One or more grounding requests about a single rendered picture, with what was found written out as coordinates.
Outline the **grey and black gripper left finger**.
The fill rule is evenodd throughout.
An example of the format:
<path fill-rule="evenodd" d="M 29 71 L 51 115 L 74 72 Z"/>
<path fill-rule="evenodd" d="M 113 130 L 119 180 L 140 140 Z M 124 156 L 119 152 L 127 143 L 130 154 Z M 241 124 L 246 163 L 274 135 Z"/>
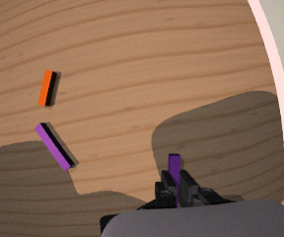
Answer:
<path fill-rule="evenodd" d="M 155 199 L 137 209 L 177 208 L 177 185 L 170 172 L 162 170 L 161 182 L 155 182 Z M 137 210 L 135 209 L 135 210 Z M 100 219 L 101 237 L 109 221 L 117 214 L 106 215 Z"/>

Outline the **purple rod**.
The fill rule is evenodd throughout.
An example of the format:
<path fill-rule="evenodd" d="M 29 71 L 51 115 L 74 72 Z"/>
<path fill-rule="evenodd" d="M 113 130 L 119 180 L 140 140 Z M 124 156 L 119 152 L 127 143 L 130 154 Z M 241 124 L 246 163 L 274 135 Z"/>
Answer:
<path fill-rule="evenodd" d="M 170 172 L 173 180 L 177 184 L 177 203 L 176 203 L 177 208 L 178 208 L 179 171 L 180 171 L 180 155 L 178 153 L 169 154 L 168 172 Z"/>
<path fill-rule="evenodd" d="M 74 165 L 74 162 L 59 144 L 45 122 L 40 122 L 35 127 L 35 131 L 64 171 Z"/>

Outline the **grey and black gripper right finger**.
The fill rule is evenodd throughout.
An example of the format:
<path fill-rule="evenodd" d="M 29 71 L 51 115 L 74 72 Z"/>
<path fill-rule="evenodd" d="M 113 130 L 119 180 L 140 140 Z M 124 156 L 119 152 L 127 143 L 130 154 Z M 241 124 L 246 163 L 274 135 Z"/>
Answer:
<path fill-rule="evenodd" d="M 178 202 L 181 207 L 192 207 L 236 201 L 223 199 L 212 189 L 198 187 L 198 184 L 185 170 L 180 170 Z"/>

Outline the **orange rod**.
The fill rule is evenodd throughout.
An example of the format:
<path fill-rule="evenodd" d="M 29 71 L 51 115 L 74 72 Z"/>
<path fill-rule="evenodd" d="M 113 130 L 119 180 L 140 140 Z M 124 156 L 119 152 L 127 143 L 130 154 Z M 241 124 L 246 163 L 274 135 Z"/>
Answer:
<path fill-rule="evenodd" d="M 56 76 L 57 76 L 57 73 L 53 71 L 45 70 L 41 89 L 40 89 L 38 105 L 50 107 Z"/>

